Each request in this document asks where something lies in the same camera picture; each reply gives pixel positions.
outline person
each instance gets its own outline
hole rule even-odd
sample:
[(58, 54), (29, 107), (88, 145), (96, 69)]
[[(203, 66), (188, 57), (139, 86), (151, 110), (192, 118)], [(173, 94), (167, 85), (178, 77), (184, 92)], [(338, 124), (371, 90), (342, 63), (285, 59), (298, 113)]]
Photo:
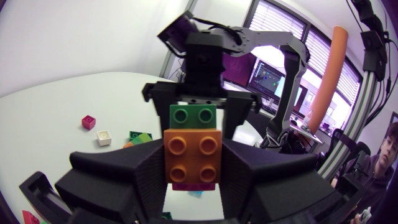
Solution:
[[(362, 213), (368, 207), (371, 207), (372, 211), (377, 209), (379, 202), (386, 193), (387, 185), (394, 174), (394, 169), (391, 165), (397, 159), (398, 122), (389, 126), (387, 137), (383, 140), (380, 150), (380, 154), (372, 157), (366, 155), (364, 159), (363, 173), (358, 176), (357, 180), (365, 187), (366, 191), (358, 202), (357, 207), (351, 213), (352, 215)], [(353, 165), (354, 161), (355, 159), (348, 161), (344, 174)], [(335, 187), (342, 171), (341, 168), (335, 175), (331, 182), (332, 187)]]

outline gray robotic arm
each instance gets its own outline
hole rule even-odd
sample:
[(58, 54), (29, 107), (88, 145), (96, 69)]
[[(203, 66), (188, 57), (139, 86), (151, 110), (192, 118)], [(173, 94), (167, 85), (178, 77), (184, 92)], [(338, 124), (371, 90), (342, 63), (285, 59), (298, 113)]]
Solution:
[(223, 37), (223, 48), (234, 57), (242, 56), (255, 47), (271, 45), (285, 55), (286, 81), (282, 97), (274, 118), (267, 127), (267, 136), (260, 147), (268, 145), (281, 146), (285, 143), (290, 129), (289, 118), (292, 114), (294, 100), (300, 86), (300, 79), (307, 69), (310, 54), (305, 44), (294, 37), (291, 32), (254, 31), (244, 27), (232, 27), (239, 34), (242, 44), (237, 45), (227, 32), (222, 29), (212, 30), (212, 34)]

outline window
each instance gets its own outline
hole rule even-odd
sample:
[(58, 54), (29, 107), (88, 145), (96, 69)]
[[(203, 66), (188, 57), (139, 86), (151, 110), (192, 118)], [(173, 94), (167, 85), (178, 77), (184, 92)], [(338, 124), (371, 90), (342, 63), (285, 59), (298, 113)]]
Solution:
[[(252, 5), (244, 24), (252, 30), (288, 31), (305, 41), (311, 58), (300, 82), (308, 92), (299, 112), (307, 114), (325, 73), (331, 40), (313, 24), (273, 0), (259, 0), (258, 5)], [(252, 53), (285, 74), (284, 56), (279, 49), (273, 46), (256, 47)], [(331, 127), (342, 128), (349, 118), (361, 82), (361, 75), (346, 57), (331, 106), (325, 115), (328, 117), (325, 121), (329, 122)]]
[(315, 97), (315, 94), (311, 91), (308, 91), (308, 93), (304, 99), (304, 106), (309, 108), (311, 106), (311, 103), (312, 103), (314, 97)]
[[(311, 53), (311, 59), (308, 62), (308, 67), (314, 70), (318, 76), (322, 77), (326, 70), (330, 53), (330, 40), (325, 40), (320, 31), (312, 28), (308, 33), (305, 45)], [(360, 80), (352, 65), (348, 60), (343, 62), (340, 79), (337, 83), (337, 92), (349, 104), (352, 105), (356, 99), (360, 86)]]
[(333, 113), (333, 108), (329, 106), (328, 110), (326, 111), (326, 115), (331, 116)]
[(301, 39), (305, 23), (296, 19), (278, 7), (265, 1), (259, 1), (253, 20), (250, 24), (251, 30), (288, 31), (295, 37)]

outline white lego brick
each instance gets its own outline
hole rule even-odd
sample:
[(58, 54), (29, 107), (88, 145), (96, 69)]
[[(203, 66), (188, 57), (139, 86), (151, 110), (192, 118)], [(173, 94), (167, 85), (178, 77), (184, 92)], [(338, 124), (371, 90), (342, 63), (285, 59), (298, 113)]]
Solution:
[(111, 135), (108, 131), (97, 131), (97, 140), (100, 146), (107, 146), (112, 142)]

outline desk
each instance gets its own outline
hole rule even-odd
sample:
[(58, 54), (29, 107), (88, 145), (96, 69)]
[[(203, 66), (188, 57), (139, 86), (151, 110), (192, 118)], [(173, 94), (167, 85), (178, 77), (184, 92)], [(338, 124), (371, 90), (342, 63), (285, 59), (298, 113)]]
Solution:
[[(264, 116), (266, 116), (266, 117), (268, 117), (270, 119), (272, 119), (274, 117), (273, 114), (270, 114), (270, 113), (266, 112), (263, 109), (260, 110), (260, 114), (264, 115)], [(310, 138), (313, 141), (312, 147), (308, 151), (308, 152), (313, 152), (317, 148), (318, 144), (323, 144), (323, 142), (316, 135), (312, 135), (312, 134), (304, 131), (301, 128), (301, 125), (302, 125), (302, 123), (300, 121), (297, 121), (297, 125), (290, 124), (290, 128), (293, 129), (294, 131), (302, 134), (303, 136), (305, 136), (307, 138)]]
[[(72, 167), (71, 152), (108, 152), (127, 143), (129, 131), (152, 133), (161, 138), (159, 117), (152, 100), (146, 103), (145, 83), (166, 81), (138, 73), (111, 72), (69, 78), (18, 91), (0, 98), (0, 189), (20, 222), (22, 210), (37, 214), (19, 190), (35, 171), (42, 171), (52, 185)], [(96, 118), (88, 131), (81, 119)], [(221, 129), (223, 110), (217, 110)], [(108, 130), (110, 146), (99, 146), (96, 132)], [(235, 141), (254, 145), (260, 135), (247, 122), (235, 132)], [(176, 219), (223, 218), (220, 190), (205, 192), (201, 199), (174, 192), (169, 185), (164, 210)]]

